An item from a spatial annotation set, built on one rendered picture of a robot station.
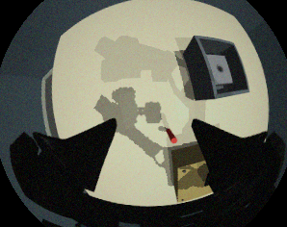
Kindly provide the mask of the dark red peg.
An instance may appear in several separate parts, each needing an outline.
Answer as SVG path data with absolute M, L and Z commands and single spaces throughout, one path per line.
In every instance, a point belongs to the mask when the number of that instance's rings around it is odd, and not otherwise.
M 177 139 L 175 139 L 175 135 L 170 131 L 170 129 L 167 129 L 167 136 L 170 137 L 171 143 L 177 143 Z

